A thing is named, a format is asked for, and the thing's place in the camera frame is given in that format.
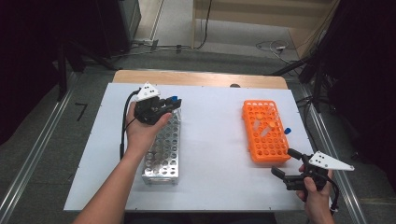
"floor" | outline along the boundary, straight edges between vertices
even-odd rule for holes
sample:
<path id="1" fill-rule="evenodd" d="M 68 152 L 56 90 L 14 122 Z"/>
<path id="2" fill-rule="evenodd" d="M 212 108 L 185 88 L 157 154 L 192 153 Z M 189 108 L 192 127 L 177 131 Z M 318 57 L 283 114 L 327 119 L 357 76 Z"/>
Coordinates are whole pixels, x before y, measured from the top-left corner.
<path id="1" fill-rule="evenodd" d="M 160 45 L 189 45 L 191 40 L 191 1 L 141 1 L 150 2 L 155 11 L 161 11 L 159 16 L 149 14 L 154 22 L 142 24 L 157 24 L 155 29 L 141 31 L 138 39 L 158 39 Z M 142 6 L 142 11 L 149 11 L 149 6 Z M 196 44 L 201 39 L 201 22 L 197 21 Z M 208 38 L 200 51 L 183 51 L 175 54 L 171 50 L 150 54 L 134 54 L 146 49 L 134 49 L 130 55 L 112 60 L 115 65 L 125 69 L 162 69 L 180 71 L 209 71 L 234 74 L 263 75 L 270 74 L 282 68 L 286 61 L 298 60 L 293 50 L 287 29 L 282 27 L 268 27 L 258 25 L 241 25 L 238 23 L 209 21 Z M 273 41 L 287 41 L 288 49 L 277 57 L 269 47 Z M 44 142 L 44 149 L 39 154 L 40 160 L 31 167 L 30 179 L 21 185 L 23 191 L 15 198 L 17 203 L 9 207 L 12 213 L 5 213 L 5 207 L 0 209 L 0 223 L 70 223 L 77 213 L 63 211 L 65 199 L 73 182 L 74 173 L 79 159 L 88 140 L 97 110 L 100 106 L 106 84 L 111 82 L 114 72 L 108 71 L 100 65 L 87 62 L 84 74 L 70 72 L 69 82 L 74 88 L 69 92 L 70 97 L 64 102 L 62 115 L 54 121 L 56 127 L 51 130 L 51 137 Z M 287 80 L 296 100 L 304 98 L 305 89 L 296 79 L 296 69 L 283 77 Z M 23 167 L 29 153 L 35 148 L 40 132 L 46 127 L 46 122 L 53 112 L 53 108 L 61 106 L 56 103 L 57 88 L 48 93 L 39 105 L 26 118 L 14 136 L 0 146 L 0 199 L 6 198 L 7 190 Z M 81 119 L 81 106 L 88 105 Z M 332 146 L 337 149 L 340 160 L 356 167 L 356 171 L 346 174 L 357 196 L 361 210 L 366 220 L 360 223 L 396 223 L 394 211 L 396 196 L 390 187 L 384 173 L 373 164 L 353 161 L 350 155 L 354 149 L 348 142 L 347 133 L 340 118 L 322 105 L 319 115 L 327 127 L 332 140 Z M 326 141 L 317 131 L 316 118 L 318 115 L 310 112 L 306 117 L 307 127 L 313 134 L 311 141 L 318 149 L 325 148 Z M 351 208 L 345 200 L 340 202 L 340 212 L 335 215 L 337 223 L 359 223 L 353 220 Z M 191 214 L 194 223 L 207 223 L 205 214 Z M 304 223 L 304 212 L 276 213 L 277 223 Z"/>

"gray floor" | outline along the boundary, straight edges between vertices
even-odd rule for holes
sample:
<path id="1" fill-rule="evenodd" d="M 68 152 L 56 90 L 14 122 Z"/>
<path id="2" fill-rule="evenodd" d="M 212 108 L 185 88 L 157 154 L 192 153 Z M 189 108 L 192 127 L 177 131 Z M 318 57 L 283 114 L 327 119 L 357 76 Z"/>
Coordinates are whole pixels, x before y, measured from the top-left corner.
<path id="1" fill-rule="evenodd" d="M 165 2 L 171 4 L 164 5 L 165 9 L 167 7 L 171 8 L 170 6 L 176 3 L 175 0 Z M 174 37 L 167 36 L 169 31 L 166 32 L 166 24 L 163 23 L 167 18 L 166 13 L 162 14 L 162 21 L 160 21 L 160 26 L 156 33 L 156 36 L 162 41 L 160 43 L 183 44 L 183 41 L 190 40 L 186 36 L 181 36 L 180 42 L 170 42 Z M 205 71 L 248 75 L 270 74 L 282 68 L 285 63 L 280 61 L 270 51 L 264 52 L 256 49 L 256 41 L 272 41 L 279 38 L 288 38 L 288 36 L 280 28 L 276 28 L 276 31 L 272 33 L 269 30 L 265 30 L 265 36 L 261 34 L 261 31 L 257 31 L 258 29 L 260 30 L 261 28 L 256 27 L 250 31 L 244 31 L 248 34 L 262 36 L 262 38 L 248 38 L 248 46 L 241 44 L 240 39 L 244 38 L 241 35 L 238 35 L 239 37 L 235 36 L 235 39 L 228 39 L 231 42 L 225 42 L 228 44 L 223 45 L 220 43 L 220 41 L 224 40 L 223 37 L 216 36 L 221 34 L 221 32 L 214 34 L 209 30 L 209 36 L 211 37 L 208 38 L 207 45 L 201 51 L 186 50 L 176 54 L 174 51 L 167 50 L 150 54 L 123 56 L 113 59 L 112 62 L 124 69 Z M 133 52 L 146 50 L 134 49 Z M 295 60 L 295 51 L 291 51 L 290 54 L 286 53 L 287 51 L 285 51 L 284 56 L 288 60 Z M 101 65 L 88 63 L 84 74 L 78 74 L 78 76 L 77 86 L 71 95 L 68 105 L 8 223 L 70 223 L 77 215 L 76 213 L 64 212 L 64 203 L 81 154 L 87 143 L 106 85 L 111 82 L 114 72 L 106 70 Z M 297 100 L 304 96 L 302 87 L 294 76 L 295 72 L 293 71 L 284 75 L 284 78 L 287 79 L 288 86 Z M 57 91 L 57 87 L 50 91 L 25 119 L 12 138 L 0 146 L 0 200 L 3 201 L 9 184 L 21 169 L 24 160 L 50 116 L 56 103 Z M 88 105 L 80 121 L 77 121 L 77 119 L 82 108 L 76 103 Z M 350 159 L 354 149 L 348 142 L 348 137 L 340 118 L 332 115 L 326 105 L 322 107 L 322 116 L 340 159 L 354 165 L 356 168 L 354 172 L 348 173 L 347 176 L 361 202 L 361 208 L 366 216 L 367 223 L 396 223 L 396 216 L 394 215 L 396 197 L 386 176 L 372 164 L 365 164 Z M 308 117 L 307 122 L 318 148 L 321 149 L 320 138 L 315 131 L 311 117 Z M 193 216 L 196 223 L 205 223 L 207 220 L 206 214 L 193 214 Z M 304 223 L 305 215 L 304 212 L 276 213 L 276 219 L 281 224 Z M 345 203 L 340 202 L 340 212 L 335 215 L 335 219 L 337 223 L 352 223 Z"/>

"white table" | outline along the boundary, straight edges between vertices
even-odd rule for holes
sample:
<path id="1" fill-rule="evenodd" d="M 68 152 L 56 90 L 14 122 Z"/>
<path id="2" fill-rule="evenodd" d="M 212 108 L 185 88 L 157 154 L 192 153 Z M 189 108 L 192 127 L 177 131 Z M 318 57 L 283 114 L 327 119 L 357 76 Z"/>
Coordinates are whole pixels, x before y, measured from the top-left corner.
<path id="1" fill-rule="evenodd" d="M 120 126 L 127 96 L 142 84 L 109 84 L 81 158 L 64 210 L 79 211 L 119 161 Z M 138 170 L 127 211 L 292 211 L 304 204 L 271 174 L 270 165 L 249 157 L 241 119 L 248 99 L 276 102 L 290 147 L 313 150 L 297 106 L 288 90 L 159 85 L 162 98 L 182 102 L 178 185 L 145 185 Z M 279 167 L 296 175 L 295 159 Z"/>

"black stand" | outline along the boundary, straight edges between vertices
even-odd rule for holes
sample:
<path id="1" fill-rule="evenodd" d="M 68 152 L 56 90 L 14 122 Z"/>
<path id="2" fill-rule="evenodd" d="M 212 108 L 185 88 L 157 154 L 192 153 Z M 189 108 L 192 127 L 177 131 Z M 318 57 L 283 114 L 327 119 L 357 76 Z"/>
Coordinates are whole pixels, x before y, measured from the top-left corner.
<path id="1" fill-rule="evenodd" d="M 83 72 L 85 63 L 81 59 L 81 54 L 92 58 L 97 63 L 103 65 L 105 68 L 118 71 L 121 68 L 116 68 L 113 64 L 106 62 L 101 57 L 93 52 L 85 49 L 79 43 L 71 40 L 61 40 L 58 44 L 58 70 L 59 70 L 59 96 L 58 101 L 64 98 L 67 92 L 67 78 L 66 78 L 66 58 L 75 72 Z"/>
<path id="2" fill-rule="evenodd" d="M 303 71 L 298 78 L 301 83 L 308 83 L 309 80 L 311 80 L 312 77 L 316 75 L 314 92 L 312 95 L 312 104 L 314 105 L 314 108 L 317 110 L 318 113 L 320 113 L 320 89 L 322 86 L 326 63 L 325 52 L 327 50 L 327 47 L 330 46 L 330 42 L 332 41 L 335 33 L 337 32 L 338 27 L 340 27 L 341 22 L 343 22 L 344 18 L 347 16 L 348 11 L 350 10 L 350 6 L 352 5 L 342 3 L 345 3 L 345 1 L 340 1 L 340 4 L 334 13 L 332 23 L 330 24 L 326 35 L 323 36 L 322 40 L 318 44 L 317 49 L 310 56 L 302 58 L 300 61 L 296 63 L 291 63 L 288 66 L 270 74 L 270 76 L 282 76 L 295 68 L 305 65 Z"/>

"hand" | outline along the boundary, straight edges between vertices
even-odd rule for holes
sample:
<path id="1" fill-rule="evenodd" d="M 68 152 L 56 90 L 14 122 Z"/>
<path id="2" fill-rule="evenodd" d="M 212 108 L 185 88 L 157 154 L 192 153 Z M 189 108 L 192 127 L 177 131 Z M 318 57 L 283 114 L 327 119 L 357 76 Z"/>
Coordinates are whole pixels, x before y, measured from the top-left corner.
<path id="1" fill-rule="evenodd" d="M 302 165 L 299 169 L 303 172 L 305 169 Z M 329 170 L 329 178 L 332 178 L 332 170 Z M 314 180 L 311 177 L 304 179 L 305 188 L 308 191 L 308 197 L 305 203 L 305 212 L 312 223 L 334 223 L 332 214 L 330 213 L 329 197 L 331 191 L 331 183 L 328 181 L 323 190 L 318 191 Z M 303 200 L 304 192 L 302 190 L 296 191 L 297 196 Z"/>
<path id="2" fill-rule="evenodd" d="M 138 156 L 140 160 L 152 146 L 155 136 L 160 129 L 165 126 L 172 117 L 171 113 L 164 114 L 154 125 L 147 125 L 134 119 L 134 107 L 136 102 L 132 102 L 129 106 L 126 116 L 126 124 L 134 120 L 127 128 L 128 147 L 125 157 Z"/>

